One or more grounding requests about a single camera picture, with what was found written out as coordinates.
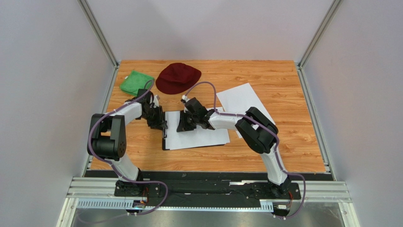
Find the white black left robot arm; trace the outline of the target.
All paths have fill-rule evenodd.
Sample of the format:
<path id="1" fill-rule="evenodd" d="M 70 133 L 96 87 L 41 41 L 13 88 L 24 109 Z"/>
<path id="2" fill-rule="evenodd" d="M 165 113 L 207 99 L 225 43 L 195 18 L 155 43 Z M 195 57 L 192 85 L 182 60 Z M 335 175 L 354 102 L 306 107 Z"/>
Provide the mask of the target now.
<path id="1" fill-rule="evenodd" d="M 125 192 L 139 196 L 145 192 L 142 172 L 126 154 L 126 126 L 141 119 L 145 119 L 151 129 L 168 129 L 158 98 L 145 88 L 139 89 L 137 97 L 125 101 L 116 110 L 96 113 L 91 117 L 87 152 L 107 163 L 118 175 L 115 190 L 117 195 Z"/>

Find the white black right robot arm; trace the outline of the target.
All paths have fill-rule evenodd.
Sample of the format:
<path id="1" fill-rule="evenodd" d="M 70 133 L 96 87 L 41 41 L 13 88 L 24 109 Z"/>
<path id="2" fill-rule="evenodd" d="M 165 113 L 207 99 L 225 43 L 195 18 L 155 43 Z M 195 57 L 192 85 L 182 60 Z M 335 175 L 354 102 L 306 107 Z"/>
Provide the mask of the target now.
<path id="1" fill-rule="evenodd" d="M 196 127 L 205 130 L 235 130 L 239 132 L 264 163 L 268 178 L 268 192 L 279 198 L 289 191 L 291 180 L 285 172 L 278 154 L 278 128 L 259 109 L 250 107 L 245 113 L 219 112 L 208 110 L 196 98 L 181 99 L 184 110 L 180 112 L 177 132 L 192 131 Z"/>

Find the green folded cloth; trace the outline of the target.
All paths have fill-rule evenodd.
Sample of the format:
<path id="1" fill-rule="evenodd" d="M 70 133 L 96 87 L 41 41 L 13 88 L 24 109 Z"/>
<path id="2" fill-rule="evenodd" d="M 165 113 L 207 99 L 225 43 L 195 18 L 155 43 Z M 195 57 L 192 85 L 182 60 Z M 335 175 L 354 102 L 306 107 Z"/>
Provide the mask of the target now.
<path id="1" fill-rule="evenodd" d="M 120 84 L 120 90 L 131 96 L 137 96 L 139 89 L 149 89 L 155 79 L 147 74 L 133 70 Z"/>

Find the dark red cap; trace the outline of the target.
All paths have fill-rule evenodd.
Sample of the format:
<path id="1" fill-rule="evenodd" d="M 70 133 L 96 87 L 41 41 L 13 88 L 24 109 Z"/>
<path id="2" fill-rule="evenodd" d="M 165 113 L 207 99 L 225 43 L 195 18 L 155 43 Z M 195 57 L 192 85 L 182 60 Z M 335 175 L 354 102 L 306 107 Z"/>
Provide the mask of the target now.
<path id="1" fill-rule="evenodd" d="M 168 95 L 180 94 L 195 85 L 202 72 L 184 63 L 172 63 L 163 69 L 156 79 L 157 89 Z"/>

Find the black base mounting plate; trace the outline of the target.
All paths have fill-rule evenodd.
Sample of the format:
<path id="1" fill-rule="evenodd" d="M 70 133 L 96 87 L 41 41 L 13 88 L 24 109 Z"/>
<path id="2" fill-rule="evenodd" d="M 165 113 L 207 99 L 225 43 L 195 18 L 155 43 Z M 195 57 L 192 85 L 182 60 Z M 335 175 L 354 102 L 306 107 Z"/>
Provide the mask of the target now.
<path id="1" fill-rule="evenodd" d="M 133 196 L 128 193 L 117 195 L 117 174 L 112 170 L 89 170 L 85 177 L 111 178 L 113 195 Z M 260 200 L 300 200 L 303 184 L 298 176 L 291 176 L 287 194 L 274 197 L 268 192 L 268 179 L 265 173 L 237 172 L 167 172 L 143 171 L 145 195 L 150 199 L 148 205 L 159 204 L 165 195 L 165 207 L 202 207 L 202 208 L 257 208 Z"/>

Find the aluminium frame rail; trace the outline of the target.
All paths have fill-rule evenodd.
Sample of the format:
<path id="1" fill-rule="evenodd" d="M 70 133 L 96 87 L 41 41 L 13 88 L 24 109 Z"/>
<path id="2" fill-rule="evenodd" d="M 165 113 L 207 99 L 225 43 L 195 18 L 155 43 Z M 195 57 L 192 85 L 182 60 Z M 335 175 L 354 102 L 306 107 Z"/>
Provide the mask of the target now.
<path id="1" fill-rule="evenodd" d="M 345 182 L 331 174 L 292 175 L 279 192 L 264 173 L 143 172 L 140 183 L 126 183 L 112 171 L 88 171 L 70 183 L 59 227 L 74 219 L 92 226 L 117 222 L 147 226 L 279 225 L 358 227 Z"/>

